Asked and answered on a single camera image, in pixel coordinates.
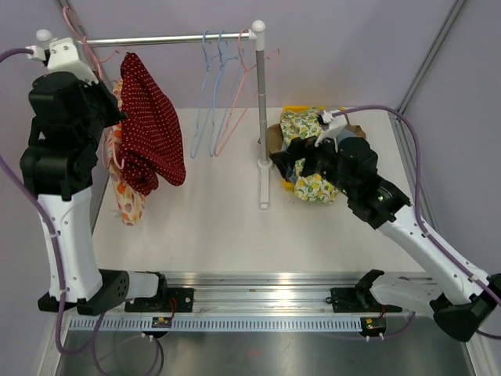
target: reflective metal floor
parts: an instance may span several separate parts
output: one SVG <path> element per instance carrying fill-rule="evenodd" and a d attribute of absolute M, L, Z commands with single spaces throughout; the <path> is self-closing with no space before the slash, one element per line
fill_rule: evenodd
<path fill-rule="evenodd" d="M 388 332 L 404 321 L 389 318 Z M 70 331 L 66 347 L 77 348 L 91 331 Z M 99 334 L 98 356 L 137 332 Z M 366 343 L 358 334 L 327 333 L 170 333 L 160 342 L 164 367 L 152 373 L 169 376 L 466 376 L 474 374 L 466 346 L 443 334 L 428 319 L 418 318 L 401 337 Z M 110 375 L 142 375 L 155 350 L 147 339 L 129 342 L 101 362 Z M 61 358 L 58 375 L 97 375 L 88 350 Z"/>

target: clothing rack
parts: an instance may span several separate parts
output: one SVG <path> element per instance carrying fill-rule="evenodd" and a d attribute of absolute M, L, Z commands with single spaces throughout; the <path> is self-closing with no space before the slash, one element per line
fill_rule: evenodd
<path fill-rule="evenodd" d="M 265 78 L 265 23 L 257 20 L 252 23 L 251 29 L 241 34 L 241 39 L 254 42 L 256 50 L 256 71 L 258 74 L 258 109 L 259 109 L 259 136 L 261 137 L 260 153 L 258 158 L 259 168 L 259 207 L 266 209 L 269 206 L 269 170 L 272 161 L 268 156 L 268 119 L 266 117 L 266 78 Z M 166 37 L 141 37 L 141 38 L 109 38 L 89 39 L 87 44 L 91 48 L 118 47 L 132 45 L 168 45 L 175 43 L 194 43 L 236 41 L 240 33 L 176 35 Z"/>

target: gray wall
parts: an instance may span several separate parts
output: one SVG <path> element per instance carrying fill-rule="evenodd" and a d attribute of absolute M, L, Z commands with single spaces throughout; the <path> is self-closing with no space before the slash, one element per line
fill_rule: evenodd
<path fill-rule="evenodd" d="M 0 50 L 36 44 L 38 29 L 65 35 L 66 27 L 54 2 L 2 2 Z M 32 81 L 46 73 L 25 56 L 0 64 L 0 153 L 18 174 L 27 147 L 33 112 L 27 100 Z M 49 286 L 49 263 L 37 212 L 0 173 L 0 373 L 34 374 L 45 349 L 49 315 L 37 299 Z"/>
<path fill-rule="evenodd" d="M 269 104 L 274 107 L 367 103 L 397 106 L 452 3 L 73 0 L 90 36 L 97 38 L 199 34 L 205 29 L 238 31 L 263 19 L 268 31 L 267 50 L 282 49 L 278 69 L 268 83 Z M 249 61 L 253 58 L 252 47 L 247 43 Z M 141 56 L 175 106 L 198 107 L 205 75 L 200 45 L 130 50 Z M 116 56 L 106 64 L 112 78 L 118 77 L 120 62 Z M 255 79 L 250 78 L 249 86 L 253 88 Z M 231 80 L 223 82 L 222 92 L 230 86 Z"/>
<path fill-rule="evenodd" d="M 490 273 L 501 272 L 500 41 L 501 2 L 468 2 L 407 114 L 443 236 Z M 501 334 L 499 311 L 485 330 Z"/>

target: hanging clothes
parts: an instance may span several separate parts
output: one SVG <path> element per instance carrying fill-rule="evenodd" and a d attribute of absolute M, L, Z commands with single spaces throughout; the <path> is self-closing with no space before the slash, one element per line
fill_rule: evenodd
<path fill-rule="evenodd" d="M 121 108 L 121 80 L 115 85 L 113 94 L 118 99 L 118 108 Z M 106 166 L 110 171 L 111 185 L 114 189 L 115 198 L 117 199 L 118 209 L 121 212 L 122 222 L 127 226 L 134 226 L 142 217 L 144 212 L 146 197 L 134 190 L 124 179 L 117 163 L 115 163 L 113 154 L 120 149 L 121 146 L 121 130 L 122 124 L 118 123 L 111 127 L 105 137 L 106 150 Z"/>
<path fill-rule="evenodd" d="M 173 186 L 184 183 L 186 169 L 178 115 L 142 61 L 128 52 L 121 64 L 122 140 L 118 160 L 124 179 L 148 195 L 158 187 L 157 174 Z"/>

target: polka dot fabric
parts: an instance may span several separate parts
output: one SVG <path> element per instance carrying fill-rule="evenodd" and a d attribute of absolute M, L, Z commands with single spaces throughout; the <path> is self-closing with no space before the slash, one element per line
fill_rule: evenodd
<path fill-rule="evenodd" d="M 135 53 L 121 64 L 122 140 L 118 160 L 132 188 L 148 195 L 158 187 L 157 174 L 173 186 L 184 183 L 186 169 L 178 115 Z"/>

